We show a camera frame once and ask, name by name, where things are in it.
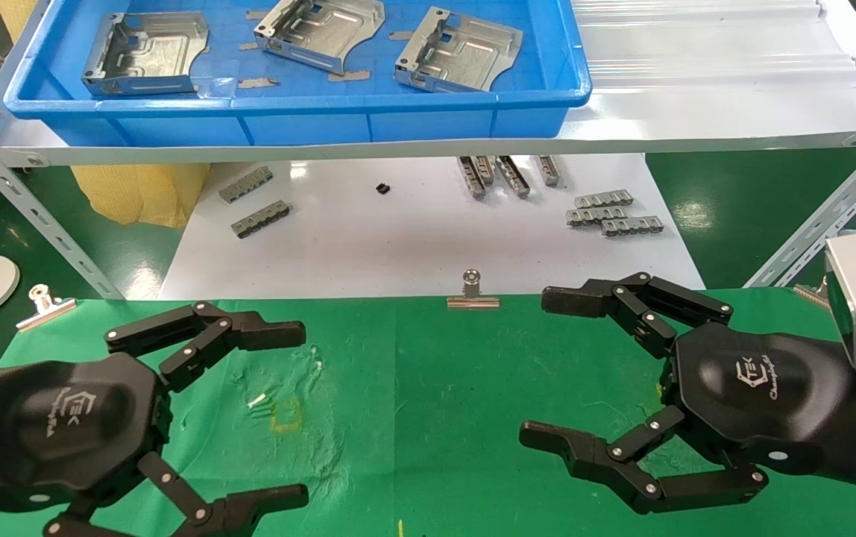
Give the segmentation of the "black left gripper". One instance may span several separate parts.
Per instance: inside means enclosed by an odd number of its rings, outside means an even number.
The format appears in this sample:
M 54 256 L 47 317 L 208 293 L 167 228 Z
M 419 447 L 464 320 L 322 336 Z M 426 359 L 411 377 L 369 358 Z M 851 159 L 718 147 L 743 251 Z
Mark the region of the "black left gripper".
M 169 392 L 185 390 L 231 351 L 305 342 L 300 321 L 268 322 L 255 310 L 199 301 L 108 330 L 115 354 L 99 361 L 1 368 L 0 511 L 70 503 L 45 536 L 125 536 L 91 517 L 148 480 L 185 517 L 173 536 L 251 536 L 263 516 L 308 506 L 302 483 L 204 502 L 159 455 L 172 421 Z M 174 345 L 158 375 L 134 358 Z

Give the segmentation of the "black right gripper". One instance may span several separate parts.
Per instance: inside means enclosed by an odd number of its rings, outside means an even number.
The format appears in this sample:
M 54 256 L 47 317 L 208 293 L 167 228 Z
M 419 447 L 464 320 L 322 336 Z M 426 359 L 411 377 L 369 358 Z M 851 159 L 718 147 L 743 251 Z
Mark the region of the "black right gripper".
M 833 427 L 856 381 L 840 344 L 738 332 L 726 326 L 732 306 L 646 272 L 589 279 L 580 288 L 548 286 L 541 309 L 609 317 L 650 356 L 673 355 L 663 374 L 669 406 L 615 442 L 530 419 L 521 424 L 520 444 L 560 456 L 572 478 L 606 486 L 646 515 L 751 502 L 768 483 L 756 465 L 792 475 L 829 472 Z M 694 329 L 678 337 L 667 319 Z M 681 437 L 723 469 L 655 478 L 640 466 L 681 425 Z

